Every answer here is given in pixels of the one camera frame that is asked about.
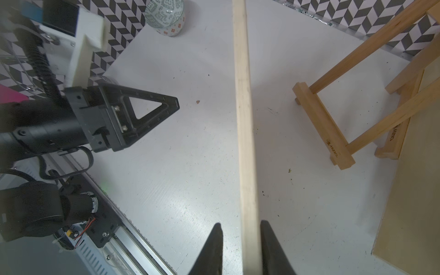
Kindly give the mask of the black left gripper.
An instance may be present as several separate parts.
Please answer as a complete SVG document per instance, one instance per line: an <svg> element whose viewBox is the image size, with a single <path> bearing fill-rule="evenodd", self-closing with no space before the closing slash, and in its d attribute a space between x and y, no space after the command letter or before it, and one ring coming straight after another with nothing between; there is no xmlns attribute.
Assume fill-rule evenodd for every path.
<svg viewBox="0 0 440 275"><path fill-rule="evenodd" d="M176 97L110 83L69 87L65 96L95 152L129 148L180 109Z"/></svg>

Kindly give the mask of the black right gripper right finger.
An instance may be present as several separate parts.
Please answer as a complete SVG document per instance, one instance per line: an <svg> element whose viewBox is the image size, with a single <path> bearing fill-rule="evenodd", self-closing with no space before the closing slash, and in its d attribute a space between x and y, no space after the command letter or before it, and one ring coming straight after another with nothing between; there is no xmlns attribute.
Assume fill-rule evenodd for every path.
<svg viewBox="0 0 440 275"><path fill-rule="evenodd" d="M296 275L270 223L260 223L262 268L264 275Z"/></svg>

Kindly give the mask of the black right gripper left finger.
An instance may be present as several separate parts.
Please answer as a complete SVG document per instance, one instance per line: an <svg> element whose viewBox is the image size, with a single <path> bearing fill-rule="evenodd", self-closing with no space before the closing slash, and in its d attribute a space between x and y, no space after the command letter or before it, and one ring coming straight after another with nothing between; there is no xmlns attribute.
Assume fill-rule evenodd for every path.
<svg viewBox="0 0 440 275"><path fill-rule="evenodd" d="M223 231L216 223L210 232L189 275L221 275L223 264Z"/></svg>

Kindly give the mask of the plywood board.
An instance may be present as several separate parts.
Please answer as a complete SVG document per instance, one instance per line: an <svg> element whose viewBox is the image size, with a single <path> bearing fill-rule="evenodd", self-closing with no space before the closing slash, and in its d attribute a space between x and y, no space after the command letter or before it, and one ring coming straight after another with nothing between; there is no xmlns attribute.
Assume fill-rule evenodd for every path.
<svg viewBox="0 0 440 275"><path fill-rule="evenodd" d="M253 106L250 81L248 21L245 1L233 1L233 43L236 87L242 267L244 275L262 275L262 246Z"/></svg>
<svg viewBox="0 0 440 275"><path fill-rule="evenodd" d="M440 272L440 101L410 119L372 254L407 275Z"/></svg>

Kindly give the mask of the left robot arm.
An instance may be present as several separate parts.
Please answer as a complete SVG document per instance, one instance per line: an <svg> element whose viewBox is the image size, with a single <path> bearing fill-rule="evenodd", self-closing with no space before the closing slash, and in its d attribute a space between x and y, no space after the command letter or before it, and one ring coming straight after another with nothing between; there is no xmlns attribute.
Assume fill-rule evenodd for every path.
<svg viewBox="0 0 440 275"><path fill-rule="evenodd" d="M85 170L61 174L45 156L127 149L179 110L176 97L101 83L71 87L52 99L1 105L1 174L24 180L1 190L1 241L46 237L80 225L101 248L121 224L119 216L85 179Z"/></svg>

